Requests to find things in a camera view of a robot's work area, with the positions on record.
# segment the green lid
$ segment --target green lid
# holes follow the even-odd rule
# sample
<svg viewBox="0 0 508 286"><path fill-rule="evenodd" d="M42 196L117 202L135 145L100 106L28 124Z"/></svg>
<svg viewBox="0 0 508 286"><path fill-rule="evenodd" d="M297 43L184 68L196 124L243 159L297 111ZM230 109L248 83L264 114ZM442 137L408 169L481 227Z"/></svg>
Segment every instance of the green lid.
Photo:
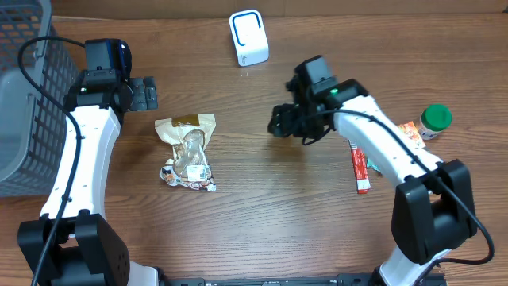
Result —
<svg viewBox="0 0 508 286"><path fill-rule="evenodd" d="M443 131L452 124L452 112L442 104L433 104L423 111L421 123L432 131Z"/></svg>

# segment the wooden table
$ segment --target wooden table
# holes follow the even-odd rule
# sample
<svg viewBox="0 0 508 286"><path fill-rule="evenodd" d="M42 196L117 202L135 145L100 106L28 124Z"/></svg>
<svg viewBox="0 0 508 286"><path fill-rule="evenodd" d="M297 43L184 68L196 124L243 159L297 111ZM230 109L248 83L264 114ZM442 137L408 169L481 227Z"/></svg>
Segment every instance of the wooden table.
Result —
<svg viewBox="0 0 508 286"><path fill-rule="evenodd" d="M357 195L347 141L329 134L303 147L267 133L271 108L291 101L284 83L322 54L340 80L358 79L395 122L429 104L449 106L449 130L428 143L471 170L476 212L497 253L488 265L444 265L450 285L508 280L508 16L506 14L267 18L268 62L239 68L226 19L56 23L79 41L116 37L133 53L133 76L154 75L159 109L131 113L114 147L106 188L111 226L133 260L170 277L335 276L370 272L394 248L394 188L371 173ZM84 68L83 50L69 47ZM158 172L171 146L153 122L213 113L206 150L215 193L169 188ZM0 199L0 285L27 285L20 222L45 197ZM481 236L452 256L481 258Z"/></svg>

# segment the crumpled plastic bag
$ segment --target crumpled plastic bag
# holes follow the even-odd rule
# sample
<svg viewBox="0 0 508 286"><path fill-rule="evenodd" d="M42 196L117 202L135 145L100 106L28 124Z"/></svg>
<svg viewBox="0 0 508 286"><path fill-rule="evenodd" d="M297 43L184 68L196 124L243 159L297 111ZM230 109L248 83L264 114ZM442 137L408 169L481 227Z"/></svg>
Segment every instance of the crumpled plastic bag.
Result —
<svg viewBox="0 0 508 286"><path fill-rule="evenodd" d="M205 148L215 129L215 116L193 114L156 120L155 127L160 140L173 147L174 159L167 160L160 169L160 178L170 186L216 191L215 179L205 155Z"/></svg>

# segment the basket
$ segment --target basket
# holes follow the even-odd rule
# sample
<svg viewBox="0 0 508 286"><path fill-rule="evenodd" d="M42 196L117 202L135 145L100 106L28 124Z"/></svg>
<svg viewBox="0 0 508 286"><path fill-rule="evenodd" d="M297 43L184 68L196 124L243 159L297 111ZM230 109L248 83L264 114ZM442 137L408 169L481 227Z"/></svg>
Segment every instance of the basket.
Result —
<svg viewBox="0 0 508 286"><path fill-rule="evenodd" d="M47 195L65 143L65 114L23 77L17 51L56 35L49 0L0 0L0 196ZM78 70L61 41L39 41L24 54L27 72L59 102Z"/></svg>

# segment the jar with green lid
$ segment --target jar with green lid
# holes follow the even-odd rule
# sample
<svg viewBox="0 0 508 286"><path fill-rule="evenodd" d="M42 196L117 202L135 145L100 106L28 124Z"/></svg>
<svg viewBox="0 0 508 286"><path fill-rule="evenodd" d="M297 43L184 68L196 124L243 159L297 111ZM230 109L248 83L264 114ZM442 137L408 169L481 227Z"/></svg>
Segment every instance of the jar with green lid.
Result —
<svg viewBox="0 0 508 286"><path fill-rule="evenodd" d="M415 122L423 140L434 139L452 124L452 112L442 104L427 107Z"/></svg>

